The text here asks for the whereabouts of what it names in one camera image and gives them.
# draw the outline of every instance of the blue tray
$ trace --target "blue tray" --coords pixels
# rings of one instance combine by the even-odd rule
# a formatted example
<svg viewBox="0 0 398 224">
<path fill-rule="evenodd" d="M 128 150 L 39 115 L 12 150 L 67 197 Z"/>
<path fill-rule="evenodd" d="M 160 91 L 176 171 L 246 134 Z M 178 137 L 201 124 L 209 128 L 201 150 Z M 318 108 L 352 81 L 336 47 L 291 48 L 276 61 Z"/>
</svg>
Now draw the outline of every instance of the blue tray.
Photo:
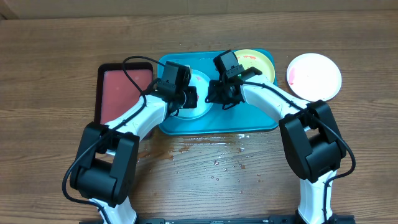
<svg viewBox="0 0 398 224">
<path fill-rule="evenodd" d="M 263 53 L 274 65 L 274 59 L 268 51 L 264 49 L 254 50 Z M 160 62 L 166 63 L 166 61 L 171 61 L 182 65 L 190 65 L 192 69 L 203 72 L 210 79 L 218 80 L 219 73 L 216 71 L 213 58 L 222 52 L 167 54 L 160 59 Z M 162 66 L 157 66 L 158 78 L 162 76 L 163 70 Z M 159 125 L 159 128 L 165 134 L 180 135 L 262 131 L 275 129 L 278 126 L 274 120 L 264 114 L 260 109 L 247 103 L 240 103 L 226 111 L 221 107 L 222 105 L 213 104 L 209 112 L 197 119 L 168 118 Z"/>
</svg>

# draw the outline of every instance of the wire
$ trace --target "wire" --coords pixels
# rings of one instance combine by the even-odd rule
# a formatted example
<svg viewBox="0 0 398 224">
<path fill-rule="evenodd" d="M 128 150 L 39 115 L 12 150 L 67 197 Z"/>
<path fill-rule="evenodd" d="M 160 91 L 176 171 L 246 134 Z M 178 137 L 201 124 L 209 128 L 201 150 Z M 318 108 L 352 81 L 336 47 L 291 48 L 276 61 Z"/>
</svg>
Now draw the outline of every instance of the wire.
<svg viewBox="0 0 398 224">
<path fill-rule="evenodd" d="M 334 177 L 329 178 L 326 182 L 325 182 L 325 188 L 323 191 L 323 218 L 325 219 L 325 223 L 327 222 L 327 210 L 326 210 L 326 197 L 328 195 L 328 187 L 329 187 L 329 183 L 333 180 L 342 178 L 342 177 L 346 177 L 350 174 L 352 174 L 355 170 L 356 167 L 356 160 L 355 160 L 355 156 L 353 151 L 351 150 L 351 148 L 348 146 L 348 144 L 337 134 L 334 132 L 334 130 L 332 130 L 329 126 L 327 126 L 324 122 L 322 122 L 321 120 L 319 120 L 314 114 L 311 114 L 309 111 L 299 107 L 298 105 L 296 105 L 293 101 L 289 100 L 286 96 L 284 96 L 283 94 L 281 94 L 280 92 L 278 92 L 277 90 L 275 90 L 274 88 L 267 86 L 265 84 L 260 84 L 260 83 L 254 83 L 254 82 L 243 82 L 243 84 L 247 84 L 247 85 L 256 85 L 256 86 L 260 86 L 263 88 L 266 88 L 270 91 L 272 91 L 273 93 L 275 93 L 276 95 L 278 95 L 279 97 L 281 97 L 283 100 L 285 100 L 288 104 L 290 104 L 291 106 L 293 106 L 294 108 L 298 109 L 299 111 L 303 111 L 306 114 L 311 115 L 312 119 L 318 123 L 321 127 L 327 129 L 329 132 L 332 133 L 332 135 L 334 135 L 337 140 L 339 140 L 344 147 L 347 149 L 347 152 L 351 158 L 351 168 L 349 169 L 349 171 L 336 175 Z"/>
<path fill-rule="evenodd" d="M 65 196 L 65 198 L 67 198 L 68 200 L 70 200 L 71 202 L 76 202 L 76 203 L 80 203 L 80 204 L 84 204 L 84 205 L 94 205 L 96 207 L 98 207 L 98 209 L 102 212 L 104 219 L 106 221 L 107 224 L 111 224 L 108 215 L 105 212 L 104 207 L 102 207 L 100 204 L 96 203 L 96 202 L 91 202 L 91 201 L 87 201 L 87 200 L 80 200 L 77 198 L 73 198 L 72 196 L 70 196 L 67 192 L 67 181 L 69 178 L 70 173 L 72 172 L 73 168 L 76 166 L 76 164 L 78 164 L 78 162 L 88 153 L 90 152 L 93 148 L 95 148 L 95 146 L 97 146 L 99 143 L 103 142 L 104 140 L 106 140 L 107 138 L 109 138 L 110 136 L 112 136 L 112 133 L 119 129 L 120 127 L 126 125 L 126 123 L 128 123 L 130 120 L 132 120 L 135 116 L 137 116 L 137 114 L 139 114 L 145 107 L 147 104 L 147 99 L 145 97 L 145 95 L 148 95 L 150 93 L 150 90 L 153 89 L 153 86 L 158 82 L 158 78 L 156 78 L 154 81 L 152 81 L 149 86 L 147 87 L 146 90 L 141 90 L 141 88 L 138 86 L 138 84 L 130 77 L 130 75 L 128 74 L 127 70 L 126 70 L 126 62 L 130 59 L 134 59 L 134 58 L 142 58 L 142 59 L 146 59 L 146 60 L 150 60 L 151 62 L 155 62 L 161 66 L 165 66 L 164 64 L 149 58 L 149 57 L 144 57 L 144 56 L 130 56 L 126 59 L 123 60 L 122 62 L 122 69 L 124 74 L 127 76 L 127 78 L 130 80 L 130 82 L 138 89 L 140 95 L 142 96 L 144 102 L 142 104 L 142 106 L 132 115 L 130 115 L 128 118 L 126 118 L 125 120 L 123 120 L 122 122 L 120 122 L 120 124 L 118 124 L 117 126 L 115 126 L 114 128 L 110 129 L 106 134 L 104 134 L 103 136 L 101 136 L 100 138 L 98 138 L 90 147 L 88 147 L 77 159 L 75 159 L 75 161 L 73 161 L 73 163 L 70 165 L 70 167 L 68 168 L 67 172 L 65 173 L 63 180 L 62 180 L 62 193 Z"/>
</svg>

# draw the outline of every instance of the table surface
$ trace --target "table surface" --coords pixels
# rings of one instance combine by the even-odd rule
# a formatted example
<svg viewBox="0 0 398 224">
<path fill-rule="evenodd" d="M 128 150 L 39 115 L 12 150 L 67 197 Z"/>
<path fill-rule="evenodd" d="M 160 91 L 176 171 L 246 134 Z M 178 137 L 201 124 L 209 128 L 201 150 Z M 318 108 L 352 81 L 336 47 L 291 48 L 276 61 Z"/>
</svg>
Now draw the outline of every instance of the table surface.
<svg viewBox="0 0 398 224">
<path fill-rule="evenodd" d="M 102 63 L 251 48 L 271 52 L 287 91 L 294 57 L 316 52 L 336 62 L 343 86 L 328 103 L 357 169 L 333 184 L 332 209 L 358 223 L 396 223 L 397 11 L 1 21 L 0 223 L 99 217 L 93 207 L 65 199 L 61 181 L 93 120 Z M 299 204 L 299 179 L 279 129 L 180 137 L 156 129 L 139 149 L 130 200 L 141 217 L 264 217 L 293 214 Z M 350 165 L 343 159 L 339 172 Z"/>
</svg>

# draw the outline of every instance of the black cable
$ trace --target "black cable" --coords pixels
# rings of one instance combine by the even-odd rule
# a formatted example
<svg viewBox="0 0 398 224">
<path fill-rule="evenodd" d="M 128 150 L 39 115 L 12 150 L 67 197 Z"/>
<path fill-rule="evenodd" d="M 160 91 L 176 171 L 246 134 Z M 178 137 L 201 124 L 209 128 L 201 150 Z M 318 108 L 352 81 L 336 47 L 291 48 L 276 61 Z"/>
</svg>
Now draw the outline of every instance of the black cable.
<svg viewBox="0 0 398 224">
<path fill-rule="evenodd" d="M 135 116 L 137 116 L 137 114 L 139 114 L 146 106 L 147 104 L 147 99 L 145 97 L 145 95 L 148 95 L 150 90 L 152 90 L 153 86 L 158 82 L 158 78 L 156 78 L 154 81 L 152 81 L 146 90 L 141 90 L 141 88 L 138 86 L 138 84 L 130 77 L 130 75 L 128 74 L 127 70 L 126 70 L 126 62 L 130 59 L 134 59 L 134 58 L 142 58 L 142 59 L 146 59 L 146 60 L 150 60 L 151 62 L 155 62 L 158 63 L 161 66 L 165 66 L 164 64 L 149 58 L 149 57 L 144 57 L 144 56 L 131 56 L 128 57 L 126 59 L 123 60 L 122 62 L 122 69 L 124 74 L 127 76 L 127 78 L 130 80 L 130 82 L 138 89 L 140 95 L 142 96 L 144 102 L 142 104 L 142 106 L 132 115 L 130 115 L 128 118 L 126 118 L 125 120 L 123 120 L 122 122 L 120 122 L 120 124 L 118 124 L 117 126 L 115 126 L 114 128 L 110 129 L 106 134 L 104 134 L 103 136 L 101 136 L 99 139 L 97 139 L 90 147 L 88 147 L 75 161 L 73 161 L 73 163 L 70 165 L 70 167 L 68 168 L 67 172 L 65 173 L 65 176 L 63 177 L 62 180 L 62 193 L 65 196 L 65 198 L 67 198 L 68 200 L 70 200 L 71 202 L 76 202 L 76 203 L 80 203 L 80 204 L 84 204 L 84 205 L 94 205 L 96 207 L 98 207 L 98 209 L 102 212 L 104 219 L 106 221 L 107 224 L 111 224 L 108 215 L 105 212 L 104 207 L 102 207 L 100 204 L 96 203 L 96 202 L 91 202 L 91 201 L 87 201 L 87 200 L 80 200 L 77 198 L 73 198 L 72 196 L 70 196 L 67 192 L 67 181 L 69 178 L 70 173 L 72 172 L 73 168 L 76 166 L 76 164 L 81 160 L 81 158 L 83 158 L 88 152 L 90 152 L 90 150 L 92 150 L 95 146 L 97 146 L 99 143 L 103 142 L 104 140 L 106 140 L 107 138 L 109 138 L 110 136 L 112 136 L 112 133 L 119 129 L 120 127 L 124 126 L 126 123 L 128 123 L 130 120 L 132 120 Z"/>
<path fill-rule="evenodd" d="M 273 89 L 273 88 L 270 87 L 270 86 L 267 86 L 267 85 L 265 85 L 265 84 L 260 84 L 260 83 L 243 82 L 243 84 L 256 85 L 256 86 L 260 86 L 260 87 L 266 88 L 266 89 L 272 91 L 273 93 L 275 93 L 276 95 L 278 95 L 279 97 L 281 97 L 283 100 L 285 100 L 288 104 L 290 104 L 290 105 L 293 106 L 294 108 L 296 108 L 296 109 L 298 109 L 298 110 L 300 110 L 300 111 L 303 111 L 303 112 L 305 112 L 305 113 L 311 115 L 312 119 L 313 119 L 316 123 L 318 123 L 320 126 L 322 126 L 323 128 L 327 129 L 329 132 L 331 132 L 332 135 L 334 135 L 334 136 L 337 138 L 337 140 L 339 140 L 339 141 L 344 145 L 344 147 L 347 148 L 347 152 L 348 152 L 348 154 L 349 154 L 349 156 L 350 156 L 350 158 L 351 158 L 351 168 L 349 169 L 349 171 L 347 171 L 347 172 L 345 172 L 345 173 L 342 173 L 342 174 L 339 174 L 339 175 L 336 175 L 336 176 L 334 176 L 334 177 L 331 177 L 331 178 L 329 178 L 329 179 L 325 182 L 325 188 L 324 188 L 324 191 L 323 191 L 323 209 L 322 209 L 322 210 L 323 210 L 323 218 L 325 219 L 325 223 L 326 223 L 326 222 L 327 222 L 327 215 L 326 215 L 326 213 L 327 213 L 327 211 L 326 211 L 326 196 L 328 195 L 329 183 L 330 183 L 331 181 L 333 181 L 333 180 L 336 180 L 336 179 L 339 179 L 339 178 L 342 178 L 342 177 L 346 177 L 346 176 L 348 176 L 348 175 L 350 175 L 350 174 L 352 174 L 352 173 L 354 172 L 355 167 L 356 167 L 356 160 L 355 160 L 353 151 L 352 151 L 351 148 L 348 146 L 348 144 L 347 144 L 337 133 L 334 132 L 334 130 L 332 130 L 332 129 L 331 129 L 329 126 L 327 126 L 324 122 L 322 122 L 321 120 L 319 120 L 315 115 L 313 115 L 313 114 L 311 114 L 310 112 L 308 112 L 307 110 L 304 110 L 303 108 L 299 107 L 299 106 L 296 105 L 293 101 L 289 100 L 286 96 L 284 96 L 283 94 L 281 94 L 281 93 L 278 92 L 277 90 Z"/>
</svg>

